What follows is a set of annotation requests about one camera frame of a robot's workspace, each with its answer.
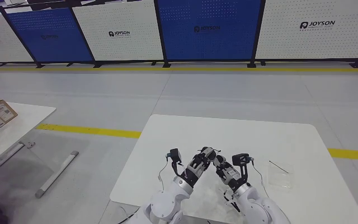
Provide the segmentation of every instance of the yellow floor line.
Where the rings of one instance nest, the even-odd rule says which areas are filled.
[[[350,158],[358,160],[358,150],[339,150],[337,148],[329,148],[329,153],[334,158]]]
[[[0,71],[205,71],[205,72],[358,72],[354,68],[211,68],[211,67],[116,67],[116,68],[76,68],[76,67],[63,67],[63,68],[0,68]]]
[[[132,130],[114,130],[103,128],[89,128],[89,127],[76,127],[55,124],[40,124],[36,129],[41,130],[55,130],[58,132],[73,132],[81,134],[98,134],[101,136],[115,136],[124,138],[139,138],[141,132],[134,132]]]
[[[58,132],[72,132],[80,134],[98,134],[101,136],[115,136],[124,138],[139,138],[141,134],[141,132],[135,132],[132,130],[76,127],[56,124],[40,124],[36,129],[54,130]],[[350,158],[353,160],[358,160],[358,150],[339,150],[336,148],[329,148],[328,151],[331,156],[335,158]]]

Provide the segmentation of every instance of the cardboard box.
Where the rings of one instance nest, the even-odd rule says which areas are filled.
[[[4,100],[0,100],[0,128],[16,116],[17,113]]]

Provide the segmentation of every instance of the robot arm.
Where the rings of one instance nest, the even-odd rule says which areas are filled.
[[[270,198],[259,196],[256,188],[247,182],[247,164],[253,161],[248,154],[233,156],[233,164],[240,166],[240,173],[228,162],[225,157],[218,155],[214,160],[216,173],[224,184],[233,191],[232,205],[238,207],[249,224],[290,224],[285,213]]]
[[[173,161],[172,167],[176,177],[168,189],[156,193],[148,203],[140,207],[128,224],[152,224],[158,221],[177,224],[183,216],[181,202],[189,199],[195,183],[214,161],[216,153],[214,149],[204,147],[199,154],[194,156],[181,175],[177,172],[177,164],[181,165],[178,149],[171,150],[167,157]]]

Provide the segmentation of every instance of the concrete floor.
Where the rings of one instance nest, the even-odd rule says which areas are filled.
[[[347,63],[266,66],[272,67],[349,68]],[[44,123],[142,131],[152,114],[308,123],[328,148],[351,150],[358,150],[357,86],[357,72],[0,71],[0,98],[57,108]],[[36,146],[0,167],[0,207],[11,223],[115,224],[125,218],[109,195],[136,139],[46,130],[33,130],[29,138]],[[80,155],[35,199],[37,188],[73,150]],[[358,160],[334,161],[358,201]]]

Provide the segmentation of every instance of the logo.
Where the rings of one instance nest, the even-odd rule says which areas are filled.
[[[194,32],[208,32],[214,30],[220,30],[220,26],[194,26]]]
[[[108,34],[112,38],[130,37],[130,31],[109,31]]]
[[[336,21],[312,21],[302,22],[300,25],[300,31],[310,30],[331,30]]]
[[[56,39],[56,38],[58,38],[58,35],[41,35],[41,38],[44,39],[44,40]]]
[[[302,22],[301,26],[300,26],[300,29],[306,29],[307,26],[308,26],[308,22]]]

